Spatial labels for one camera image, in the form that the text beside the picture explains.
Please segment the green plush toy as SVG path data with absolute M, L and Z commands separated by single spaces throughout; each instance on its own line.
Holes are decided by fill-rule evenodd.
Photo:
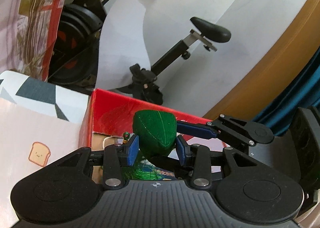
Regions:
M 140 110 L 134 114 L 132 129 L 146 158 L 168 156 L 177 136 L 177 120 L 169 112 Z

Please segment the blue foil snack bag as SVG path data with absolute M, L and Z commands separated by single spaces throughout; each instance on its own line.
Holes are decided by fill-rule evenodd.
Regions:
M 127 180 L 176 180 L 173 172 L 156 167 L 141 152 L 138 153 L 133 166 L 123 167 L 121 171 L 123 178 Z

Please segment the dark blue curtain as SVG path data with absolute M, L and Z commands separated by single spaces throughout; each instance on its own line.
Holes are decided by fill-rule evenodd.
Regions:
M 293 81 L 253 121 L 270 128 L 275 136 L 281 136 L 287 131 L 296 108 L 319 109 L 319 59 L 317 50 Z

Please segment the red strawberry cardboard box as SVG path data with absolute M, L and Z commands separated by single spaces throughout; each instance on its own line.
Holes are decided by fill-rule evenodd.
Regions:
M 159 110 L 174 114 L 176 120 L 205 124 L 208 119 L 179 112 L 174 109 L 148 103 L 111 91 L 95 89 L 89 99 L 79 133 L 79 147 L 93 147 L 94 134 L 122 136 L 132 133 L 135 112 L 140 110 Z

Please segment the patterned white tablecloth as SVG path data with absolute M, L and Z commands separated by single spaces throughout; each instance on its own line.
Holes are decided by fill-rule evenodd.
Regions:
M 10 202 L 13 186 L 41 168 L 30 153 L 41 148 L 46 166 L 76 150 L 87 104 L 88 95 L 1 73 L 1 227 L 18 221 Z

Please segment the black exercise bike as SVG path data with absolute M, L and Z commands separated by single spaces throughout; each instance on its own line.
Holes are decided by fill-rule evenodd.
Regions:
M 117 90 L 157 105 L 163 95 L 158 75 L 178 58 L 187 60 L 197 41 L 208 51 L 226 43 L 231 32 L 199 17 L 194 28 L 155 63 L 151 63 L 143 37 L 145 8 L 138 0 L 73 0 L 63 6 L 48 80 L 86 93 L 94 88 Z

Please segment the white paper sheet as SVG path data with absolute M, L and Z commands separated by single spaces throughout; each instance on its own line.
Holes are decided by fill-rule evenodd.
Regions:
M 98 72 L 95 87 L 117 89 L 132 83 L 130 67 L 151 68 L 143 37 L 145 7 L 138 0 L 116 0 L 99 40 Z

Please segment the red pink patterned curtain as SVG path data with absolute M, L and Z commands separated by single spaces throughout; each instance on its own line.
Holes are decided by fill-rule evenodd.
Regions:
M 1 71 L 47 80 L 65 0 L 1 0 Z

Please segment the wooden door frame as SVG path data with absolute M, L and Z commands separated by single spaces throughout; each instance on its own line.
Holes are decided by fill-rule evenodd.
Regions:
M 251 120 L 300 73 L 319 47 L 319 0 L 307 0 L 257 65 L 204 117 Z

